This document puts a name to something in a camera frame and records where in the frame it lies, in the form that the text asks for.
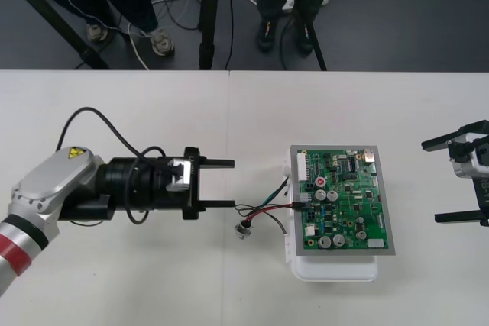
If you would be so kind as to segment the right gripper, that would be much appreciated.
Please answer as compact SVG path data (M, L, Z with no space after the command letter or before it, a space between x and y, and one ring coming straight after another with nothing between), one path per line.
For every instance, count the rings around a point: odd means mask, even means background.
M477 121L460 127L457 131L423 141L423 150L443 150L448 142L465 134L488 135L488 120ZM488 178L473 179L474 191L478 202L478 210L457 211L435 214L435 222L439 224L480 222L480 226L487 227L489 220L489 180Z

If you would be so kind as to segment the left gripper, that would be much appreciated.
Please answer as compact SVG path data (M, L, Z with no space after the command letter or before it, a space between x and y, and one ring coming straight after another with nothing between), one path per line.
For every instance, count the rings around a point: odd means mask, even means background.
M190 184L187 194L187 203L182 209L184 220L197 220L199 213L205 211L199 200L199 177L201 155L199 148L186 147L184 150L184 158L190 161ZM234 160L225 159L205 159L205 169L234 169ZM205 208L234 208L234 200L205 200Z

